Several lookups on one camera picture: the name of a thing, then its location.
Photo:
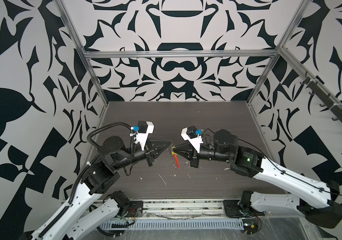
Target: dark wooden tabletop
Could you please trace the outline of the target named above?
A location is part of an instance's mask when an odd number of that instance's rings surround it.
[[[150,139],[172,140],[175,145],[183,142],[182,128],[195,125],[198,129],[226,129],[240,139],[248,141],[262,151],[265,147],[245,102],[111,102],[103,125],[138,121],[154,123]],[[113,127],[97,136],[97,143],[110,136],[120,136],[129,147],[129,131],[125,127]],[[241,146],[252,146],[239,142]],[[225,162],[201,160],[199,168],[190,167],[189,161],[178,155],[180,169],[174,165],[170,148],[164,151],[148,167],[146,161],[135,164],[130,176],[118,170],[120,179],[107,194],[122,190],[129,198],[215,198],[241,197],[244,190],[280,194],[283,190],[264,181],[243,177],[227,169]]]

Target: aluminum frame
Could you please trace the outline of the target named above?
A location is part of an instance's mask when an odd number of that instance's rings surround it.
[[[71,37],[71,40],[75,45],[77,53],[79,54],[80,59],[84,65],[84,67],[86,68],[87,72],[89,73],[89,75],[91,77],[91,81],[94,84],[96,91],[101,98],[101,101],[103,102],[103,104],[105,106],[107,106],[107,104],[108,104],[107,97],[104,94],[103,89],[101,88],[99,79],[96,76],[89,60],[84,55],[83,45],[81,44],[81,41],[77,35],[76,29],[75,29],[75,27],[71,21],[71,18],[69,17],[68,11],[67,11],[63,1],[62,0],[54,0],[54,2],[56,4],[56,7],[58,8],[59,13],[60,13],[61,20],[63,21],[64,26],[68,30],[68,34]]]
[[[293,70],[304,80],[307,77],[316,79],[316,77],[305,67],[292,53],[284,47],[278,49],[278,54],[293,68]]]
[[[86,58],[183,58],[274,56],[276,50],[84,51]]]
[[[299,4],[298,9],[295,12],[293,18],[291,19],[288,27],[286,28],[284,35],[282,36],[278,45],[276,46],[275,50],[278,51],[279,48],[286,45],[286,43],[289,41],[289,39],[293,35],[294,30],[298,27],[299,23],[301,22],[308,5],[312,1],[313,0],[302,0],[302,2]],[[247,102],[249,104],[251,104],[252,101],[257,96],[258,92],[260,91],[261,87],[263,86],[264,82],[266,81],[268,74],[271,72],[271,70],[275,66],[276,62],[278,61],[278,59],[279,59],[279,54],[277,53],[277,55],[272,57],[270,59],[270,61],[267,63],[267,65],[264,68],[261,76],[259,77],[258,81],[256,82],[254,89],[252,90],[250,96],[247,99]]]
[[[279,158],[276,158],[276,156],[274,156],[273,153],[272,153],[272,151],[271,151],[271,148],[270,148],[270,146],[269,146],[269,144],[268,144],[268,142],[267,142],[267,139],[266,139],[266,137],[265,137],[265,135],[264,135],[264,133],[263,133],[263,130],[262,130],[260,124],[258,123],[257,118],[256,118],[257,115],[256,115],[256,113],[255,113],[254,107],[253,107],[252,105],[250,105],[250,104],[247,104],[247,107],[248,107],[248,110],[249,110],[250,113],[251,113],[252,119],[254,120],[254,123],[255,123],[255,125],[256,125],[256,129],[257,129],[258,132],[259,132],[260,138],[262,139],[262,142],[263,142],[263,144],[264,144],[264,146],[265,146],[265,148],[266,148],[266,150],[267,150],[267,154],[269,155],[268,157],[269,157],[271,160],[273,160],[274,162],[277,162],[276,159],[279,159]]]

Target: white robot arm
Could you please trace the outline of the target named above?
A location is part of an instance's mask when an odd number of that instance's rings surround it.
[[[339,184],[310,179],[280,166],[261,152],[238,145],[238,137],[227,130],[214,133],[212,144],[204,145],[204,132],[195,126],[182,130],[184,143],[173,151],[190,160],[192,167],[199,167],[200,159],[225,161],[239,175],[253,177],[276,185],[289,194],[261,194],[245,191],[239,202],[243,215],[256,212],[296,213],[308,221],[325,228],[334,228],[342,219],[342,207],[335,203]]]
[[[130,130],[130,148],[126,148],[118,136],[108,137],[101,146],[92,141],[92,136],[115,126],[125,126]],[[97,149],[98,154],[91,162],[87,162],[87,166],[78,175],[70,197],[46,223],[35,231],[24,233],[20,240],[80,240],[110,218],[118,216],[124,219],[130,200],[121,191],[112,193],[106,202],[89,214],[83,217],[81,215],[120,178],[116,170],[132,166],[144,159],[147,160],[148,166],[152,166],[154,159],[171,145],[168,140],[148,140],[148,134],[152,133],[153,129],[152,122],[140,121],[138,126],[134,127],[115,122],[90,133],[87,140]]]

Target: patterned backdrop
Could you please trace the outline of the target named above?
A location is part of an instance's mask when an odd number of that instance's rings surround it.
[[[342,0],[314,0],[288,49],[342,101]],[[342,193],[342,123],[280,58],[252,103],[276,160]],[[342,196],[336,199],[342,204]],[[342,240],[342,221],[323,237]]]
[[[110,101],[247,100],[268,57],[115,58],[91,64]]]
[[[88,51],[274,49],[300,0],[64,0]],[[247,100],[268,57],[93,59],[110,101]]]
[[[68,197],[102,107],[55,4],[0,0],[0,239]]]

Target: red object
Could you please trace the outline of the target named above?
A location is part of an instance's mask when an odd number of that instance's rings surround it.
[[[176,155],[174,155],[174,157],[175,157],[175,160],[176,160],[176,165],[178,166],[178,169],[179,169],[179,168],[180,168],[180,166],[179,166],[178,157],[177,157]]]

